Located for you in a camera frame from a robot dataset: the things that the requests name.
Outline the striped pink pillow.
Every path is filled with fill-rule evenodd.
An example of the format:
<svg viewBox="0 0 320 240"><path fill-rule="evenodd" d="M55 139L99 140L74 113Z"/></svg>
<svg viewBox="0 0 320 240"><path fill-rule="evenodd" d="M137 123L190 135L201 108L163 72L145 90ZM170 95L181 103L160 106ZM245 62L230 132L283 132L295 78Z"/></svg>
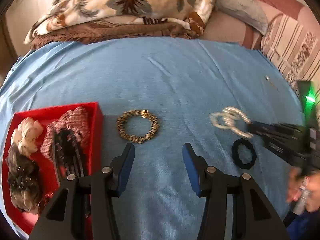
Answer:
<svg viewBox="0 0 320 240"><path fill-rule="evenodd" d="M262 54L296 92L297 81L311 81L319 102L319 38L297 20L278 15L261 41Z"/></svg>

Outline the red white checkered scrunchie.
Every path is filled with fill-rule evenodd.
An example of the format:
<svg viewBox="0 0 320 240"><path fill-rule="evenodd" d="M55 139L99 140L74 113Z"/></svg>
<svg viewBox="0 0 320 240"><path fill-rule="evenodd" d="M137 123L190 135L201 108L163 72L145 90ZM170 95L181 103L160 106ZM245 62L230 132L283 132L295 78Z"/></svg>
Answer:
<svg viewBox="0 0 320 240"><path fill-rule="evenodd" d="M68 110L57 121L48 124L46 129L46 136L40 147L40 152L49 161L53 161L54 132L59 133L62 130L72 131L76 142L82 148L86 147L89 140L88 113L83 107Z"/></svg>

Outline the blue bed sheet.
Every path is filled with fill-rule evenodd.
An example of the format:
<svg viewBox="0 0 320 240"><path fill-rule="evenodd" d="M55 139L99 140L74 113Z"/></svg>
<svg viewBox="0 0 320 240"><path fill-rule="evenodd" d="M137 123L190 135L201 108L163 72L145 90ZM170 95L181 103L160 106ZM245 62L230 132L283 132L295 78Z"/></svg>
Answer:
<svg viewBox="0 0 320 240"><path fill-rule="evenodd" d="M113 200L121 239L197 237L204 199L191 189L183 145L223 173L242 173L231 158L238 137L214 127L212 113L233 106L254 121L304 123L299 99L257 50L169 37L56 42L10 70L1 87L1 142L14 113L81 102L98 102L104 115L101 165L125 147L116 128L123 112L148 109L159 119L156 136L136 146L126 190Z"/></svg>

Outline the white spotted scrunchie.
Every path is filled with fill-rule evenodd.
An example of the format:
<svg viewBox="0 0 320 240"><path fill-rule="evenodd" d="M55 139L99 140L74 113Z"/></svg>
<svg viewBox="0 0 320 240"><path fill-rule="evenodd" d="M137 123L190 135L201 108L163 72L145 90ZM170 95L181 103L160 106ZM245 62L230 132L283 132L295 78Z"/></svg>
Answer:
<svg viewBox="0 0 320 240"><path fill-rule="evenodd" d="M11 136L11 145L16 145L21 155L31 158L31 155L38 151L36 139L43 133L42 125L31 117L22 120L19 126L14 129Z"/></svg>

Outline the small silver earring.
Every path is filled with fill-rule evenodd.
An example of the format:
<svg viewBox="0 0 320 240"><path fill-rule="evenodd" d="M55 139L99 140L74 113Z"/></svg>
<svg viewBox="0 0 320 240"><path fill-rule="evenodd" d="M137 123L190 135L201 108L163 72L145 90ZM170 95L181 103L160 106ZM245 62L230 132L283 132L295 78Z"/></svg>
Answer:
<svg viewBox="0 0 320 240"><path fill-rule="evenodd" d="M277 91L279 91L278 87L270 80L268 76L265 76L266 81Z"/></svg>

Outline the brown fringed blanket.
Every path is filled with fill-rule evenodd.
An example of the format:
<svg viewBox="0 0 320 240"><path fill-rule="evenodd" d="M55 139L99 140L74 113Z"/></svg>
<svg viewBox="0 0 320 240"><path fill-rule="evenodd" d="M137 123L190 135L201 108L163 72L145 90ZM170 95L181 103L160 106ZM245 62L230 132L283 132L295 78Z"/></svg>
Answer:
<svg viewBox="0 0 320 240"><path fill-rule="evenodd" d="M29 44L31 50L37 50L52 42L80 42L81 44L97 43L120 38L135 38L143 36L169 36L188 40L198 38L204 28L193 22L191 29L184 29L178 23L165 22L142 25L114 25L107 22L89 22L55 30L45 35L36 35Z"/></svg>

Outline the floral leaf print blanket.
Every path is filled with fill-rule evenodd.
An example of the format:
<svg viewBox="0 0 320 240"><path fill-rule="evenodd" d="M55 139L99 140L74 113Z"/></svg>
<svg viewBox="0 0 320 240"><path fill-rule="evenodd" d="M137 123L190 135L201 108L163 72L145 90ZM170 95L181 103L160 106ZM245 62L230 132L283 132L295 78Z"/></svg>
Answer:
<svg viewBox="0 0 320 240"><path fill-rule="evenodd" d="M121 24L172 22L203 32L216 0L53 0L51 8L28 31L24 44L36 36L96 20Z"/></svg>

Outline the red sequin hair bow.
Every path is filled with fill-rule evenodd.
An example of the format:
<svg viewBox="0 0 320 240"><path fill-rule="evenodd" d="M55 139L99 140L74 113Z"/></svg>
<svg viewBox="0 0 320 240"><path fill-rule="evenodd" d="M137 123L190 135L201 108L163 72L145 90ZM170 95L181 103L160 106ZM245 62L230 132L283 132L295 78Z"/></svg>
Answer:
<svg viewBox="0 0 320 240"><path fill-rule="evenodd" d="M49 192L49 193L45 194L44 197L39 201L39 204L38 204L38 216L39 217L40 217L41 213L43 212L44 208L46 207L46 205L49 203L49 201L53 197L53 195L54 195L53 192Z"/></svg>

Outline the grey black scrunchie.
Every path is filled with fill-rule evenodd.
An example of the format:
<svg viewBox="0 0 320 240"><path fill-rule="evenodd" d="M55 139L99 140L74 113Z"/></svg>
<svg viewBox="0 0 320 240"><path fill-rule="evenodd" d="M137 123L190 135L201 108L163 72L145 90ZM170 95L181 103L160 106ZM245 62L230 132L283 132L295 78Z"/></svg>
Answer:
<svg viewBox="0 0 320 240"><path fill-rule="evenodd" d="M37 163L20 154L16 144L10 146L5 161L9 168L7 182L11 203L20 212L38 214L41 190Z"/></svg>

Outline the grey pillow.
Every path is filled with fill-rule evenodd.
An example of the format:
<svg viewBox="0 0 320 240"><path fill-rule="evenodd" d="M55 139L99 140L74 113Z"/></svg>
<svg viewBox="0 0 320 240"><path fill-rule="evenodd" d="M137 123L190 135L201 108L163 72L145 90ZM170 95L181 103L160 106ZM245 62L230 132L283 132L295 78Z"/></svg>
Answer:
<svg viewBox="0 0 320 240"><path fill-rule="evenodd" d="M219 11L255 28L265 35L268 29L267 16L256 0L216 0Z"/></svg>

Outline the red jewelry tray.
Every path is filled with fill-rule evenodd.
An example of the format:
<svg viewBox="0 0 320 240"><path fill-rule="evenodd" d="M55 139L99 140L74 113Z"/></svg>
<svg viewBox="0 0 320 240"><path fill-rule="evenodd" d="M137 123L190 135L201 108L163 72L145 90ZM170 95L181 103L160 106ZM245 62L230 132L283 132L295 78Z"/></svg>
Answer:
<svg viewBox="0 0 320 240"><path fill-rule="evenodd" d="M73 132L80 129L73 119L62 119L65 113L71 113L78 108L83 108L87 114L87 139L78 142L78 153L70 154L63 159L62 151L56 148L55 135L63 129L71 128ZM77 176L89 176L100 169L101 137L103 135L104 116L98 102L77 103L73 105L53 106L15 113L10 122L9 129L5 133L3 157L7 158L11 146L11 137L14 130L26 118L38 121L43 127L43 132L36 139L39 148L31 154L31 159L39 166L39 185L41 199L55 192L60 182L70 173Z"/></svg>

